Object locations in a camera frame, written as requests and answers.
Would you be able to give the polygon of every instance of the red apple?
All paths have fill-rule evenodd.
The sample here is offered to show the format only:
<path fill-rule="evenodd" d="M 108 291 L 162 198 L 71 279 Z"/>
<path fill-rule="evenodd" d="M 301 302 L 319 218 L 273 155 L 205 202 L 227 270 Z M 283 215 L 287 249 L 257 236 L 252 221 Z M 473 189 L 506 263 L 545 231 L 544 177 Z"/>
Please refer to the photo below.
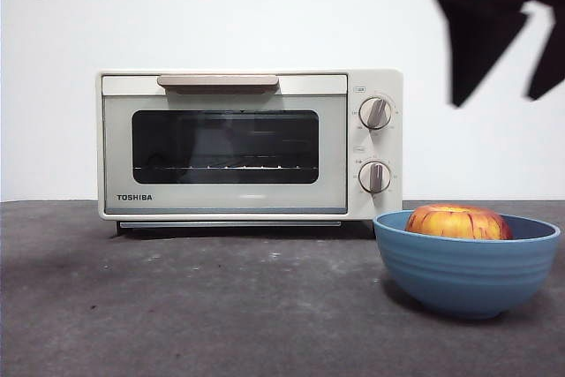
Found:
<path fill-rule="evenodd" d="M 512 231 L 493 210 L 456 204 L 433 204 L 418 207 L 406 223 L 406 231 L 444 236 L 510 240 Z"/>

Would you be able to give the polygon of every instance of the glass window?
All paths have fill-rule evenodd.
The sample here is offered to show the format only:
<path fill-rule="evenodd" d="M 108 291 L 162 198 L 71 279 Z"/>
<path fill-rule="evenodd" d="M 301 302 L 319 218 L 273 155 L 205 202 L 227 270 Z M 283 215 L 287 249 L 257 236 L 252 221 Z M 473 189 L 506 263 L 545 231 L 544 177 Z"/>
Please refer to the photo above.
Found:
<path fill-rule="evenodd" d="M 142 184 L 310 184 L 318 178 L 311 110 L 140 110 L 133 177 Z"/>

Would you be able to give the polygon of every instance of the ribbed bowl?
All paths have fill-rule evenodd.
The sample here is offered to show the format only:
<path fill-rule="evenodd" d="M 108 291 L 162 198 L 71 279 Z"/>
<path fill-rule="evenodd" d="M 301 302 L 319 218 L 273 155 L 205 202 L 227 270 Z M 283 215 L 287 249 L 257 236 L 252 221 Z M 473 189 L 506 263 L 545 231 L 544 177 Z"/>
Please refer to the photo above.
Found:
<path fill-rule="evenodd" d="M 396 283 L 436 312 L 494 317 L 528 300 L 549 273 L 560 236 L 550 223 L 502 215 L 513 240 L 444 238 L 404 231 L 412 212 L 376 217 L 375 236 Z"/>

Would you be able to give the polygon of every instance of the cream toaster oven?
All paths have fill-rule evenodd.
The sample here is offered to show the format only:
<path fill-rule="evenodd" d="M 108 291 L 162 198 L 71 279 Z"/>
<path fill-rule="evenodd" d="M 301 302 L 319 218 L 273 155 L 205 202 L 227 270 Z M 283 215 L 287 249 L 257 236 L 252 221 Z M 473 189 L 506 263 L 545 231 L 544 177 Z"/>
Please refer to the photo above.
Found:
<path fill-rule="evenodd" d="M 97 94 L 99 212 L 118 232 L 402 206 L 397 71 L 102 72 Z"/>

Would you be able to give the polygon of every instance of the oven control knob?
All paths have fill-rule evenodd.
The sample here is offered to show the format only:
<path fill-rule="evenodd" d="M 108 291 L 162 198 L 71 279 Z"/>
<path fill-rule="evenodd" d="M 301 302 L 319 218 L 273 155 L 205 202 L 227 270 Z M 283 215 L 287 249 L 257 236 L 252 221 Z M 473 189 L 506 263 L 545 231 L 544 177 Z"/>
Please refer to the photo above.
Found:
<path fill-rule="evenodd" d="M 390 170 L 381 162 L 369 162 L 359 172 L 359 183 L 369 193 L 380 193 L 390 185 Z"/>
<path fill-rule="evenodd" d="M 379 130 L 390 121 L 390 105 L 381 97 L 367 99 L 359 109 L 359 118 L 369 130 Z"/>

